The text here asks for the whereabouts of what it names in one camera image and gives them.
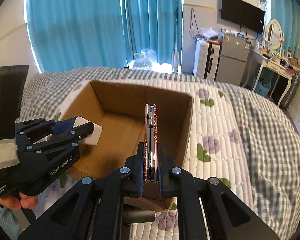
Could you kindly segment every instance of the plastic bag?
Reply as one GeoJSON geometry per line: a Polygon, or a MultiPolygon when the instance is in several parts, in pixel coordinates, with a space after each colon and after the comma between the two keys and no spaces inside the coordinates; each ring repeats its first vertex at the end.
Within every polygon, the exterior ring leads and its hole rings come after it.
{"type": "Polygon", "coordinates": [[[143,54],[136,53],[134,56],[137,57],[137,60],[134,62],[132,69],[151,70],[152,63],[149,59],[145,58],[143,54]]]}
{"type": "Polygon", "coordinates": [[[153,49],[143,49],[141,53],[151,62],[157,62],[157,53],[153,49]]]}
{"type": "Polygon", "coordinates": [[[200,31],[200,35],[205,37],[208,40],[215,41],[218,39],[218,32],[212,29],[212,26],[210,28],[202,28],[200,31]]]}

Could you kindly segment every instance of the screw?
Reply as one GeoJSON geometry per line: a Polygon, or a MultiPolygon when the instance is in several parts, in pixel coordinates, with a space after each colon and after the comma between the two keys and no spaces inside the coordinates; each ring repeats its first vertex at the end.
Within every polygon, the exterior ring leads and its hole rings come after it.
{"type": "Polygon", "coordinates": [[[219,184],[219,180],[218,180],[218,178],[216,178],[216,177],[211,177],[211,178],[209,179],[209,182],[210,182],[212,185],[217,185],[217,184],[219,184]]]}
{"type": "Polygon", "coordinates": [[[174,174],[180,174],[181,171],[182,171],[182,170],[181,170],[179,167],[174,167],[174,168],[172,168],[172,173],[174,173],[174,174]]]}
{"type": "Polygon", "coordinates": [[[90,184],[92,182],[92,179],[90,177],[84,177],[82,180],[81,180],[82,184],[90,184]]]}
{"type": "Polygon", "coordinates": [[[130,172],[130,169],[129,169],[128,167],[122,167],[122,168],[120,169],[120,172],[123,173],[123,174],[127,174],[127,173],[130,172]]]}

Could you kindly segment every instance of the blue basket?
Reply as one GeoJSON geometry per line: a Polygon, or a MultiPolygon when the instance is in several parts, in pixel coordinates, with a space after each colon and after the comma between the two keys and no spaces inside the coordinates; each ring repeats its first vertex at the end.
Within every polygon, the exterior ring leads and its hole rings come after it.
{"type": "MultiPolygon", "coordinates": [[[[253,79],[252,88],[254,87],[254,84],[256,82],[257,78],[253,79]]],[[[255,93],[258,95],[261,95],[262,97],[266,97],[266,95],[269,93],[269,90],[271,89],[271,84],[267,83],[266,86],[263,86],[260,81],[258,81],[258,84],[256,86],[256,89],[254,90],[255,93]]]]}

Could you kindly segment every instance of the human hand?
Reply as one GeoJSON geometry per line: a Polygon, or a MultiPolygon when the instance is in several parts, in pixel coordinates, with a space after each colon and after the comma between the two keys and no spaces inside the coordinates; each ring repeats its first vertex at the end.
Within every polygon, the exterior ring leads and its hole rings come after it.
{"type": "Polygon", "coordinates": [[[18,210],[22,208],[34,209],[38,204],[38,196],[27,196],[19,192],[21,200],[18,200],[13,195],[6,195],[0,198],[0,205],[12,209],[18,210]]]}

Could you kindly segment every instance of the blue curtain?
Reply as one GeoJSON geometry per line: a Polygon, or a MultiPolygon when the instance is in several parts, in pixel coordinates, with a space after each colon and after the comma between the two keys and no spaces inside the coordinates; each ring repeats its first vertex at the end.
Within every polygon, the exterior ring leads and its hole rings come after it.
{"type": "Polygon", "coordinates": [[[160,64],[171,64],[175,42],[180,62],[181,0],[122,0],[122,20],[127,62],[142,49],[153,49],[160,64]]]}
{"type": "Polygon", "coordinates": [[[300,40],[300,7],[295,0],[271,0],[271,19],[276,19],[284,33],[282,49],[290,47],[292,55],[298,54],[300,40]]]}
{"type": "Polygon", "coordinates": [[[27,19],[42,71],[126,64],[120,0],[27,0],[27,19]]]}

